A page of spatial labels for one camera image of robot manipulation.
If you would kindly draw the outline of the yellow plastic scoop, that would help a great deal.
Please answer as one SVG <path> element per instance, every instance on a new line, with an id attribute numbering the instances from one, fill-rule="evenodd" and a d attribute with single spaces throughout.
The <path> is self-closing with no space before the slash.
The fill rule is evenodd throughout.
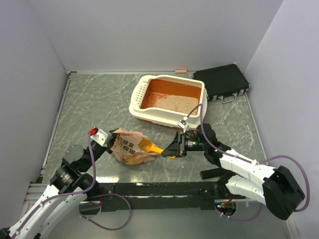
<path id="1" fill-rule="evenodd" d="M 157 155 L 161 155 L 164 151 L 162 148 L 157 147 L 148 139 L 142 139 L 139 143 L 139 148 L 146 153 L 154 153 Z"/>

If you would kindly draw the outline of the pink cat litter bag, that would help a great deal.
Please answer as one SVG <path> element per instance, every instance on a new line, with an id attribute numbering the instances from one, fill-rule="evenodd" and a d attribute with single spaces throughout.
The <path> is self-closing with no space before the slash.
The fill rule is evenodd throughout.
<path id="1" fill-rule="evenodd" d="M 143 139 L 148 140 L 148 137 L 138 131 L 128 131 L 124 128 L 116 129 L 114 132 L 115 141 L 111 156 L 122 164 L 139 165 L 151 161 L 155 161 L 154 153 L 143 151 L 139 144 Z"/>

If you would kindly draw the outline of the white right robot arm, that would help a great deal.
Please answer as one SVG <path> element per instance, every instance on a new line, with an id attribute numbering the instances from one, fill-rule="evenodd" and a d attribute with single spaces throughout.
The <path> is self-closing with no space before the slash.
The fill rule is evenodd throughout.
<path id="1" fill-rule="evenodd" d="M 201 172 L 201 178 L 219 177 L 218 194 L 222 198 L 239 195 L 265 205 L 277 218 L 286 220 L 300 212 L 300 204 L 309 204 L 291 171 L 249 159 L 217 140 L 210 124 L 199 125 L 194 133 L 178 131 L 171 144 L 161 153 L 164 157 L 185 157 L 189 151 L 202 151 L 218 168 Z"/>

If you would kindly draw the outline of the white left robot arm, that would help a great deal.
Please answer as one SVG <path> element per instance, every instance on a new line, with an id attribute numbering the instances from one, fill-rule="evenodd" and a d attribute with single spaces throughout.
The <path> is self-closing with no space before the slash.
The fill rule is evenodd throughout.
<path id="1" fill-rule="evenodd" d="M 31 209 L 13 226 L 0 231 L 2 239 L 45 239 L 57 223 L 81 202 L 98 196 L 96 175 L 87 171 L 95 169 L 95 162 L 107 147 L 97 143 L 83 148 L 68 148 L 61 166 L 56 170 L 44 192 Z"/>

